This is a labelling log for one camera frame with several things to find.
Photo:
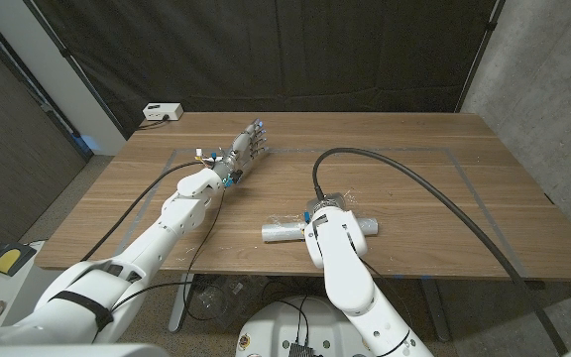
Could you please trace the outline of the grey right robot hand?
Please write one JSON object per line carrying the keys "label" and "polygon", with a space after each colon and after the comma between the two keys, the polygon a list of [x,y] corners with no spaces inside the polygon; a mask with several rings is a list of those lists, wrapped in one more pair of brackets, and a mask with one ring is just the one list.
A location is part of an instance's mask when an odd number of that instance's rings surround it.
{"label": "grey right robot hand", "polygon": [[341,192],[334,192],[326,194],[321,199],[315,197],[306,204],[306,209],[311,215],[313,215],[319,209],[328,206],[338,207],[344,210],[346,207],[344,195]]}

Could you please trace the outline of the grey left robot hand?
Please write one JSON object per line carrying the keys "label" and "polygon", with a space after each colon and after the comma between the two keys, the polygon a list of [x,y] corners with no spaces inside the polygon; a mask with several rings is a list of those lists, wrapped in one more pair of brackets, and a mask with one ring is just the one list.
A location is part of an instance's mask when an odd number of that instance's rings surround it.
{"label": "grey left robot hand", "polygon": [[221,159],[215,162],[212,169],[225,184],[239,182],[252,170],[254,163],[265,151],[265,133],[264,123],[259,118],[255,119],[223,152]]}

